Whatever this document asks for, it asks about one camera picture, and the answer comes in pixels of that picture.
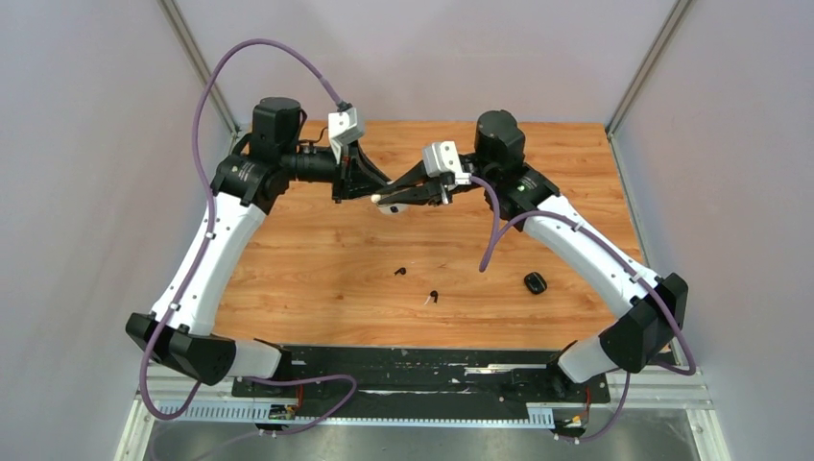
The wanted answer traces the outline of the right aluminium frame post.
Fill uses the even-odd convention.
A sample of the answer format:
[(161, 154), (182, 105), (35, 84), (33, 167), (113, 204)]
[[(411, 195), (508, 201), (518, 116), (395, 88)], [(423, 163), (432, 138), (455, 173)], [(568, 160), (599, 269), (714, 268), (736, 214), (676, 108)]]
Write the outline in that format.
[(610, 117), (610, 121), (605, 125), (605, 133), (608, 138), (614, 137), (621, 128), (638, 94), (647, 83), (651, 73), (657, 67), (662, 54), (669, 46), (673, 36), (681, 27), (684, 17), (694, 4), (694, 0), (676, 0), (672, 2), (671, 9), (649, 45), (633, 78)]

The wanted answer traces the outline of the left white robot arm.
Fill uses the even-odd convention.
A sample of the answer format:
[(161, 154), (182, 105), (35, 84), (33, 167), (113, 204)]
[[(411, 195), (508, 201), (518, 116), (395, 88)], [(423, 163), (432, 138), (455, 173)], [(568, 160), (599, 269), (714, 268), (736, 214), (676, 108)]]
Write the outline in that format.
[(147, 314), (133, 313), (126, 333), (155, 362), (213, 385), (229, 376), (257, 377), (272, 397), (286, 395), (294, 371), (283, 349), (268, 341), (214, 333), (227, 284), (252, 236), (291, 182), (325, 182), (340, 203), (370, 196), (388, 184), (359, 144), (365, 124), (342, 102), (329, 113), (325, 146), (304, 139), (307, 114), (286, 97), (267, 97), (253, 109), (252, 130), (218, 164), (207, 187), (199, 229), (180, 267)]

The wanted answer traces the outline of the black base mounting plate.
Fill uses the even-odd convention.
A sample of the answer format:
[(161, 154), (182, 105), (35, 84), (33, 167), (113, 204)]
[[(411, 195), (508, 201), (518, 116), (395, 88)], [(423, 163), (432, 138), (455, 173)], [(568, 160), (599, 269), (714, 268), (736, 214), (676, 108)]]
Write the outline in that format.
[(557, 387), (552, 351), (290, 346), (283, 379), (350, 375), (357, 390), (341, 416), (522, 418), (530, 403), (582, 412), (610, 401), (596, 376)]

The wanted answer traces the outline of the aluminium frame post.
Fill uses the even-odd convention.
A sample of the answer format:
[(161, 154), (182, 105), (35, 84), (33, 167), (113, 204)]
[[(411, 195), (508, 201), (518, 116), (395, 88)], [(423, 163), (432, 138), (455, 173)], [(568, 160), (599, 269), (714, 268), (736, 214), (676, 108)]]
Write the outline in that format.
[[(191, 28), (181, 11), (180, 5), (175, 0), (156, 0), (162, 10), (164, 17), (175, 35), (184, 55), (188, 58), (202, 86), (205, 86), (212, 72), (207, 64), (204, 54), (194, 38)], [(223, 124), (233, 137), (240, 133), (240, 126), (237, 123), (227, 101), (218, 88), (214, 85), (208, 96), (208, 102), (217, 112)]]
[(657, 67), (662, 54), (669, 46), (673, 36), (681, 27), (684, 17), (694, 4), (694, 0), (676, 0), (672, 2), (671, 9), (649, 45), (633, 78), (610, 117), (610, 121), (605, 125), (605, 133), (608, 138), (614, 137), (621, 128), (638, 94), (647, 83), (651, 73)]

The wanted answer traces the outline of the left aluminium frame post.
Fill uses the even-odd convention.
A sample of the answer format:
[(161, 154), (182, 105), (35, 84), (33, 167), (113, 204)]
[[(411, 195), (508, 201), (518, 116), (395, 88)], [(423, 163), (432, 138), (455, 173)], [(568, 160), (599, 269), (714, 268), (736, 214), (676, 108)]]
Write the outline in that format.
[[(207, 64), (204, 54), (194, 38), (191, 28), (181, 11), (180, 5), (175, 0), (156, 0), (162, 10), (164, 17), (175, 35), (184, 55), (188, 58), (202, 86), (205, 86), (212, 72)], [(233, 137), (240, 133), (240, 126), (237, 123), (227, 101), (218, 88), (214, 85), (208, 96), (208, 102), (217, 112), (223, 124)]]

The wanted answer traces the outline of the white earbud charging case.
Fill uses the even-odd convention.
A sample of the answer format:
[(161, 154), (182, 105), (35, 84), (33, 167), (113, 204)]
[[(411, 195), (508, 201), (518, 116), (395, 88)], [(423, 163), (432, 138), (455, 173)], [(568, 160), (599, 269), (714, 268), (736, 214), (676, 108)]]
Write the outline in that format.
[(371, 202), (376, 206), (376, 208), (385, 215), (397, 215), (400, 214), (408, 209), (408, 205), (405, 204), (385, 204), (383, 203), (384, 197), (380, 194), (373, 194), (370, 196)]

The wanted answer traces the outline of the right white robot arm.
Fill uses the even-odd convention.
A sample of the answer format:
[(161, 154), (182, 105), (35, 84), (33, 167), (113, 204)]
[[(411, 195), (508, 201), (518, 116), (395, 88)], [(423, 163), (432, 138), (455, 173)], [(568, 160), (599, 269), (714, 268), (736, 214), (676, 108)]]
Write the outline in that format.
[(499, 240), (516, 229), (566, 262), (602, 298), (615, 321), (563, 348), (547, 365), (548, 387), (559, 400), (574, 400), (587, 381), (614, 370), (639, 373), (671, 342), (686, 358), (682, 374), (696, 362), (682, 327), (688, 285), (676, 273), (665, 277), (616, 247), (547, 177), (525, 160), (525, 133), (505, 109), (488, 110), (476, 121), (474, 150), (461, 154), (452, 141), (434, 142), (409, 172), (373, 195), (382, 208), (448, 205), (456, 193), (480, 186), (493, 212), (491, 235), (479, 269), (485, 271)]

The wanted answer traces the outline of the black earbud charging case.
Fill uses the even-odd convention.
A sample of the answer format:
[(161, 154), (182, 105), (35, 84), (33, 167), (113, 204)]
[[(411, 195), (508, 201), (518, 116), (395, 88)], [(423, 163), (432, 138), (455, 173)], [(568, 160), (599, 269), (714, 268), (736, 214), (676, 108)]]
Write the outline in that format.
[(533, 295), (540, 295), (548, 288), (547, 281), (539, 272), (526, 274), (523, 278), (523, 282), (527, 290)]

